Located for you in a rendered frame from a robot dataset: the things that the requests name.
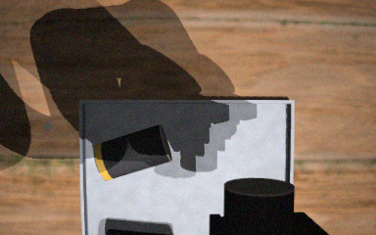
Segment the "black battery with gold end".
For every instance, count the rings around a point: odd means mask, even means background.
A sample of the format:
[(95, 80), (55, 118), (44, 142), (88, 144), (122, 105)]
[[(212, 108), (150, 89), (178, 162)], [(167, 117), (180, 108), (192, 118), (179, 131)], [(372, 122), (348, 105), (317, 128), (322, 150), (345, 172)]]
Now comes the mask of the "black battery with gold end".
[(293, 235), (295, 186), (270, 178), (224, 183), (223, 217), (230, 235)]
[(93, 155), (105, 181), (172, 162), (161, 124), (96, 144)]
[(148, 232), (108, 229), (106, 232), (106, 235), (172, 235), (172, 234), (160, 234), (160, 233), (148, 233)]

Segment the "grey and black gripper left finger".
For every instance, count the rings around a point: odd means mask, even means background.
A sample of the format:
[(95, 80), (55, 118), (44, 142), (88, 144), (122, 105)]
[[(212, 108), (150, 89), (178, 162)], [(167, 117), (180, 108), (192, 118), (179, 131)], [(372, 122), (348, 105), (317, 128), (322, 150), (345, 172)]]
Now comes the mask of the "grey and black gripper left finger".
[(220, 214), (210, 214), (210, 235), (230, 235), (225, 219)]

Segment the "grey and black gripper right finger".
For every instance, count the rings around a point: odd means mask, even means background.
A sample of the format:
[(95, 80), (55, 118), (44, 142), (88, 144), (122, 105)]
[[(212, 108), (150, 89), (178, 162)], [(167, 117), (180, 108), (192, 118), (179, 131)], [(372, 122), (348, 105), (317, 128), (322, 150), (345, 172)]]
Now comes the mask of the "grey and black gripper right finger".
[(294, 212), (293, 235), (329, 235), (304, 212)]

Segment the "white shallow tray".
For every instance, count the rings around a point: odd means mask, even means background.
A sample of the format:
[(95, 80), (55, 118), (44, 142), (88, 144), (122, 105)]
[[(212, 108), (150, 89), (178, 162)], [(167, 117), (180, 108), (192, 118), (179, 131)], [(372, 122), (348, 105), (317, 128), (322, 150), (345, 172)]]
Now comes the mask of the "white shallow tray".
[[(209, 235), (224, 183), (293, 184), (295, 100), (79, 100), (82, 235)], [(105, 181), (96, 144), (161, 124), (172, 162)]]

